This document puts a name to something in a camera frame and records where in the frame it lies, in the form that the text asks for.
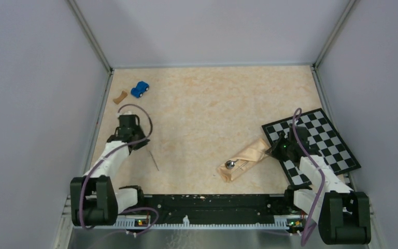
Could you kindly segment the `orange cloth napkin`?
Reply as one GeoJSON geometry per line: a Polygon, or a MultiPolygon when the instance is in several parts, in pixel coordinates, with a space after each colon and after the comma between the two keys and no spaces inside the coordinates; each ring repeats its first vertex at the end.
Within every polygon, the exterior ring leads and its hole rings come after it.
{"type": "Polygon", "coordinates": [[[240,160],[240,165],[237,168],[234,168],[232,170],[228,170],[225,168],[225,163],[219,165],[217,167],[217,173],[220,175],[220,177],[227,183],[232,182],[242,176],[244,173],[249,171],[251,168],[253,168],[255,165],[257,165],[259,162],[261,162],[264,158],[267,157],[266,151],[269,149],[268,144],[262,139],[259,138],[246,146],[244,149],[236,153],[232,158],[228,160],[234,160],[234,159],[239,159],[240,160]],[[243,163],[251,161],[253,164],[247,164],[244,167],[244,170],[239,170],[236,171],[243,163]]]}

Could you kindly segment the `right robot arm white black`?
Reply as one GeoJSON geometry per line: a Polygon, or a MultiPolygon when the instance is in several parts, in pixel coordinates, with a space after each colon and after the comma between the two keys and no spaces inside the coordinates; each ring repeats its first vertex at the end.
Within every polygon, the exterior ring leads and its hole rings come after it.
{"type": "Polygon", "coordinates": [[[314,186],[313,190],[294,190],[283,199],[288,213],[303,210],[327,245],[370,243],[368,196],[338,178],[321,153],[309,145],[307,128],[291,126],[288,133],[280,132],[266,153],[281,162],[292,162],[314,186]]]}

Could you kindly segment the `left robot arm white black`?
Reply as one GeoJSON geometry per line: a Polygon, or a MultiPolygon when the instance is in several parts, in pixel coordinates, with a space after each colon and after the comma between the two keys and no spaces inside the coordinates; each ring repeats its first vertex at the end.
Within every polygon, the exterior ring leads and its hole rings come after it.
{"type": "Polygon", "coordinates": [[[132,214],[140,214],[145,209],[141,187],[123,186],[115,190],[112,184],[112,179],[128,156],[149,142],[137,115],[120,115],[118,120],[119,126],[107,139],[95,165],[70,182],[71,216],[75,226],[109,226],[126,209],[132,214]]]}

